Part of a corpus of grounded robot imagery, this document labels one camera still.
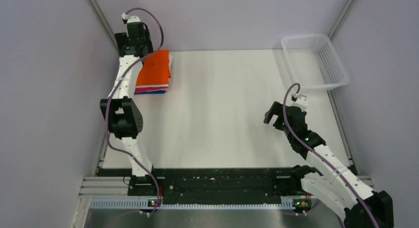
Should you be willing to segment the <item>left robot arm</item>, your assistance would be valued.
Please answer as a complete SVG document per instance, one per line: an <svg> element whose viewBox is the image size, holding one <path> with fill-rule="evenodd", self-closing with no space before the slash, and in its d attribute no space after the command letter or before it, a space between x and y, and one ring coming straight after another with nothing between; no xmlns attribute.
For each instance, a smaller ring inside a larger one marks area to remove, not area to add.
<svg viewBox="0 0 419 228"><path fill-rule="evenodd" d="M152 195L159 190L159 185L152 175L153 165L140 144L144 121L133 96L143 60L153 52L153 46L145 23L128 20L125 24L126 31L115 34L120 57L117 77L109 96L100 101L100 109L107 126L108 146L129 157L130 186L140 183L140 189Z"/></svg>

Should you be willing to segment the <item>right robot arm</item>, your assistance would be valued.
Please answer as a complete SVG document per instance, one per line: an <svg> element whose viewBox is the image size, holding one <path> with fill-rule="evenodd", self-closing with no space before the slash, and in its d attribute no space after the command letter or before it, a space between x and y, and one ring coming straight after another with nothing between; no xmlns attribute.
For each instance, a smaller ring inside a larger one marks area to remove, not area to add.
<svg viewBox="0 0 419 228"><path fill-rule="evenodd" d="M277 116L273 126L284 132L291 148L307 162L292 168L291 191L314 195L345 228L394 227L391 196L384 190L377 192L348 169L325 140L308 129L306 114L305 104L284 106L275 101L264 116L266 124Z"/></svg>

